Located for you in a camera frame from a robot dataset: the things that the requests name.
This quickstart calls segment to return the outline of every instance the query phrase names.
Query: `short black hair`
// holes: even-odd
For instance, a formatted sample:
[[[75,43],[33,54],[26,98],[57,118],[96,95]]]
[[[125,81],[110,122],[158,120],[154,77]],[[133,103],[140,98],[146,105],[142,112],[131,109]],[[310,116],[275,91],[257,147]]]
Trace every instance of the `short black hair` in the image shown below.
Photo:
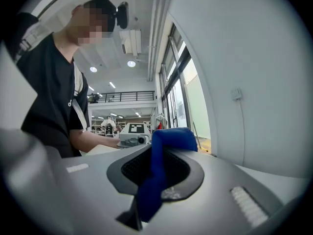
[[[110,0],[90,0],[85,2],[84,8],[101,10],[102,15],[107,15],[108,28],[103,27],[103,31],[113,32],[116,19],[116,7]]]

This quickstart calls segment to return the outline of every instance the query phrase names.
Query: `black t-shirt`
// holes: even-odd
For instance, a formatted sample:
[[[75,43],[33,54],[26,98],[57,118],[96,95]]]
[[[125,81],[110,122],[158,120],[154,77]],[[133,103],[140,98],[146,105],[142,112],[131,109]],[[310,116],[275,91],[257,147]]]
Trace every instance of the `black t-shirt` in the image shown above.
[[[70,144],[69,131],[83,129],[72,107],[74,98],[89,127],[88,84],[84,75],[83,89],[74,97],[74,63],[69,63],[56,48],[52,34],[24,54],[17,65],[38,94],[22,130],[39,138],[44,145],[57,148],[63,158],[79,156],[79,151]]]

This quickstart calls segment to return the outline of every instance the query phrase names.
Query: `ceiling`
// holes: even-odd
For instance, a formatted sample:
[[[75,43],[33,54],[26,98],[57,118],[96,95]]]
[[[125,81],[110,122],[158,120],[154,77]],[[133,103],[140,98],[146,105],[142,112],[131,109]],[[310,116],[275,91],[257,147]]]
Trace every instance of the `ceiling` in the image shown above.
[[[71,12],[79,4],[89,0],[60,0],[52,5],[42,16],[43,24],[50,31],[61,30],[70,20]],[[129,4],[129,26],[127,29],[141,29],[142,54],[138,54],[136,66],[130,68],[127,62],[135,61],[132,54],[123,54],[119,31],[115,26],[113,37],[104,38],[100,44],[81,47],[74,55],[75,63],[84,73],[88,84],[100,93],[111,93],[115,89],[108,86],[109,82],[118,84],[119,78],[146,80],[148,73],[149,36],[153,0],[110,0],[116,7],[126,1]],[[96,67],[97,72],[92,73],[90,67]]]
[[[154,108],[130,108],[130,109],[112,109],[112,110],[92,110],[92,115],[97,117],[102,117],[104,119],[107,116],[111,116],[110,113],[114,113],[118,116],[133,118],[137,117],[135,112],[138,112],[142,117],[150,116]]]

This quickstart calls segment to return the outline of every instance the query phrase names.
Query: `white machine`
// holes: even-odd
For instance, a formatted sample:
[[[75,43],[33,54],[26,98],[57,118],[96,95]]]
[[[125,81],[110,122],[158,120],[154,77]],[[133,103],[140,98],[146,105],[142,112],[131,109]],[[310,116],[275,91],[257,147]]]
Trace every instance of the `white machine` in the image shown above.
[[[119,147],[132,147],[147,144],[151,140],[150,131],[145,123],[128,123],[119,134]]]

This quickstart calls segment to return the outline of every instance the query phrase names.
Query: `blue cloth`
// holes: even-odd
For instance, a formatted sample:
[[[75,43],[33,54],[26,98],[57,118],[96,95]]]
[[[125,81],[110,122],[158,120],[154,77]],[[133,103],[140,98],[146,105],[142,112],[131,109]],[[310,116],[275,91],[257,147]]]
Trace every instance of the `blue cloth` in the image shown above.
[[[138,213],[144,222],[148,222],[161,207],[161,193],[166,189],[163,145],[198,151],[195,136],[188,128],[154,131],[152,137],[151,174],[139,187],[137,193]]]

